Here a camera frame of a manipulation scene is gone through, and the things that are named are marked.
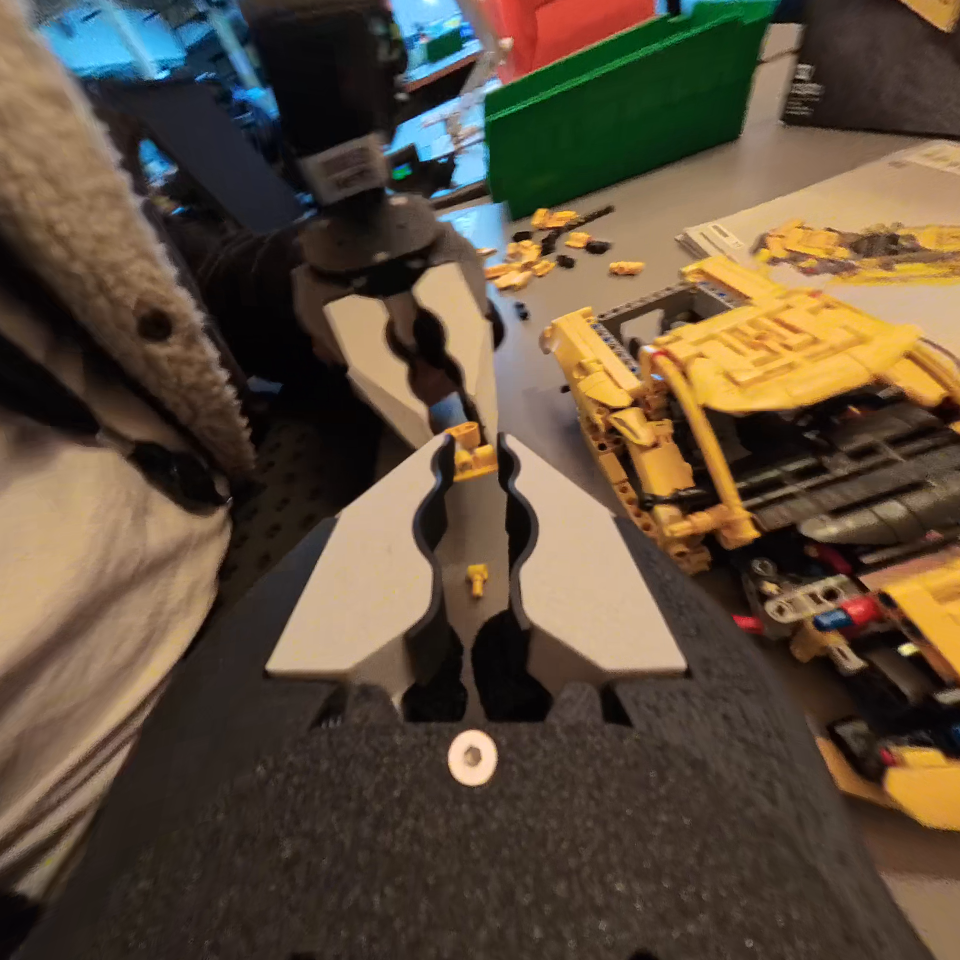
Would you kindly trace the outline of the black dotted rubber mat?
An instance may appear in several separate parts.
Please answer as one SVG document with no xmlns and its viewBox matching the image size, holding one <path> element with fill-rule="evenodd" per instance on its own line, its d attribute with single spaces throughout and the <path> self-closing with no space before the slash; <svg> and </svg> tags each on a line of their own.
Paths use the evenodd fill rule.
<svg viewBox="0 0 960 960">
<path fill-rule="evenodd" d="M 232 510 L 216 612 L 234 606 L 321 521 L 373 485 L 381 438 L 379 417 L 362 403 L 270 422 L 255 479 Z"/>
</svg>

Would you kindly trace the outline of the green plastic bin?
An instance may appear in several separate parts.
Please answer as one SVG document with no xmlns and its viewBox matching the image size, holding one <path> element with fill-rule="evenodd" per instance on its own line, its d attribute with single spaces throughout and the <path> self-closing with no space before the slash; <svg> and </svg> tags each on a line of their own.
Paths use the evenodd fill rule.
<svg viewBox="0 0 960 960">
<path fill-rule="evenodd" d="M 737 140 L 777 2 L 656 17 L 486 95 L 486 186 L 513 220 Z"/>
</svg>

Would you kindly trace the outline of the black toy car set box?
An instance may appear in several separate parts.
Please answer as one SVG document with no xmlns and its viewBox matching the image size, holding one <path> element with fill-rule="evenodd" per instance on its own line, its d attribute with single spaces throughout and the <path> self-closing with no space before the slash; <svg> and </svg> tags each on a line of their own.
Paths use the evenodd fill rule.
<svg viewBox="0 0 960 960">
<path fill-rule="evenodd" d="M 959 138 L 958 2 L 810 1 L 789 126 Z"/>
</svg>

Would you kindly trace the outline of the yellow brick model car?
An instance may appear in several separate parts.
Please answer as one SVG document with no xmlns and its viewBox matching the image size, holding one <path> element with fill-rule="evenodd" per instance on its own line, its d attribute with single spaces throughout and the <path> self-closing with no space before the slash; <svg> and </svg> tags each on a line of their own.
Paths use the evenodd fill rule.
<svg viewBox="0 0 960 960">
<path fill-rule="evenodd" d="M 958 560 L 958 364 L 917 326 L 723 257 L 539 336 L 593 459 L 681 570 L 739 581 L 739 629 L 830 665 L 814 734 L 843 793 L 958 833 L 959 671 L 881 589 Z"/>
</svg>

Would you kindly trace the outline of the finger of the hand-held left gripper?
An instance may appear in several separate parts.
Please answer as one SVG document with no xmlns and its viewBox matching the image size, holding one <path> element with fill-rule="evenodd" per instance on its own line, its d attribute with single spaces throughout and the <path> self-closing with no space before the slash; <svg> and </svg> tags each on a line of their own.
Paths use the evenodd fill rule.
<svg viewBox="0 0 960 960">
<path fill-rule="evenodd" d="M 390 314 L 377 299 L 350 294 L 330 301 L 323 315 L 346 366 L 367 404 L 413 449 L 434 437 L 426 404 L 414 393 L 409 367 L 388 341 Z"/>
<path fill-rule="evenodd" d="M 415 353 L 445 377 L 482 443 L 498 435 L 494 328 L 457 263 L 428 268 L 412 289 Z"/>
</svg>

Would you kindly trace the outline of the pile of small yellow bricks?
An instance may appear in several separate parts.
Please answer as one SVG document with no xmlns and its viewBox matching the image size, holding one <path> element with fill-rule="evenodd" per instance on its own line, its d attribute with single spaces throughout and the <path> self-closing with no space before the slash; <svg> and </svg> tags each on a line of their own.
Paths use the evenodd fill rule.
<svg viewBox="0 0 960 960">
<path fill-rule="evenodd" d="M 477 249 L 486 282 L 499 293 L 516 297 L 532 282 L 555 272 L 574 270 L 579 258 L 607 258 L 613 252 L 614 244 L 597 235 L 593 227 L 613 216 L 617 210 L 582 229 L 571 226 L 579 216 L 607 205 L 586 212 L 569 208 L 535 209 L 528 227 L 511 234 L 499 261 L 494 261 L 497 251 L 493 247 Z"/>
</svg>

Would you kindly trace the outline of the wooden document stand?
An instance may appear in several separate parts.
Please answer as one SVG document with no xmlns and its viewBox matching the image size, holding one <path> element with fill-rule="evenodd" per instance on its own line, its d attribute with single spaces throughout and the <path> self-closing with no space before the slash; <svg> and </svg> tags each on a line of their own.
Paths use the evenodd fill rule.
<svg viewBox="0 0 960 960">
<path fill-rule="evenodd" d="M 446 136 L 452 143 L 453 153 L 455 154 L 461 153 L 467 147 L 481 140 L 483 138 L 482 126 L 469 124 L 466 121 L 470 119 L 472 111 L 482 104 L 487 85 L 494 78 L 499 67 L 507 62 L 513 47 L 514 39 L 509 35 L 495 38 L 492 42 L 484 41 L 482 52 L 470 69 L 456 105 L 434 118 L 420 121 L 420 128 L 426 130 L 441 124 Z"/>
</svg>

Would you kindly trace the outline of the yellow brick hood panel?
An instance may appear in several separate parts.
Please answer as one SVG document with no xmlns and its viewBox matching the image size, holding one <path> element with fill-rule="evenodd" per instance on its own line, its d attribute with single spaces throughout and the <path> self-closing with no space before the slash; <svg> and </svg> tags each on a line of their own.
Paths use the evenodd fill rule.
<svg viewBox="0 0 960 960">
<path fill-rule="evenodd" d="M 958 559 L 889 582 L 879 595 L 942 678 L 958 680 Z"/>
</svg>

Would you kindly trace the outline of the person's left forearm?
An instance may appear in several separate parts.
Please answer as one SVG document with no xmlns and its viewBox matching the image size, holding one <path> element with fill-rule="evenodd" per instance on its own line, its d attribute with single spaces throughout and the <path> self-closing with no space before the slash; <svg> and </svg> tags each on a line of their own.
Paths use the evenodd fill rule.
<svg viewBox="0 0 960 960">
<path fill-rule="evenodd" d="M 242 372 L 288 386 L 321 371 L 294 305 L 293 273 L 304 261 L 298 229 L 257 234 L 208 222 L 184 229 L 181 254 Z"/>
</svg>

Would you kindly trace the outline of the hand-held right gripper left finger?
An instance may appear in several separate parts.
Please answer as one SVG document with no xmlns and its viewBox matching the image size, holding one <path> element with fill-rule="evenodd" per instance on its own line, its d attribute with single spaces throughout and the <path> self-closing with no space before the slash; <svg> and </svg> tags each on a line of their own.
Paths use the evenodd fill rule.
<svg viewBox="0 0 960 960">
<path fill-rule="evenodd" d="M 438 435 L 333 519 L 268 676 L 376 687 L 395 707 L 433 679 L 450 645 L 437 548 L 453 474 Z"/>
</svg>

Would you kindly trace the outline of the orange plastic tote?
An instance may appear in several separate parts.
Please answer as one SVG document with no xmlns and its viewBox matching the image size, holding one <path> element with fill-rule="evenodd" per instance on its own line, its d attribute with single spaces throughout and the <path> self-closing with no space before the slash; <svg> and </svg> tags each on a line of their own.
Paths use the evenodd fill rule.
<svg viewBox="0 0 960 960">
<path fill-rule="evenodd" d="M 499 68 L 509 84 L 656 16 L 655 1 L 487 1 L 500 39 L 511 39 Z"/>
</svg>

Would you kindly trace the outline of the instruction booklet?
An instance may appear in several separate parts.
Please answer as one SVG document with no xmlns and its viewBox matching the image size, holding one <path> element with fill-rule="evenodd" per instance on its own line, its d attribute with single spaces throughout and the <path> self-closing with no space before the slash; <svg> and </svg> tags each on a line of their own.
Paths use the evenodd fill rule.
<svg viewBox="0 0 960 960">
<path fill-rule="evenodd" d="M 958 315 L 959 146 L 928 140 L 790 194 L 686 227 L 691 258 L 723 257 L 823 289 L 928 336 Z"/>
</svg>

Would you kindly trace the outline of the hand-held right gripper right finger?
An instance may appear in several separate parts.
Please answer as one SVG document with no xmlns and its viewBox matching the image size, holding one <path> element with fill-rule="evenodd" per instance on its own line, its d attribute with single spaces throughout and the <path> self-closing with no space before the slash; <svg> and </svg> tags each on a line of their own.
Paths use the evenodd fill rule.
<svg viewBox="0 0 960 960">
<path fill-rule="evenodd" d="M 508 610 L 526 671 L 549 692 L 684 675 L 686 656 L 631 550 L 637 530 L 515 436 L 498 436 L 497 459 Z"/>
</svg>

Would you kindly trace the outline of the black office chair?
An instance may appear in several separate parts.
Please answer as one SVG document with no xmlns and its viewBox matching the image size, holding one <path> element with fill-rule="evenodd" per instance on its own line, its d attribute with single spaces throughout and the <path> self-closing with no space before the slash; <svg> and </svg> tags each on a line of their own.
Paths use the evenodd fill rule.
<svg viewBox="0 0 960 960">
<path fill-rule="evenodd" d="M 293 225 L 304 215 L 294 189 L 255 149 L 214 85 L 192 78 L 105 79 L 102 102 L 131 121 L 173 163 L 181 181 L 223 219 L 255 234 Z"/>
</svg>

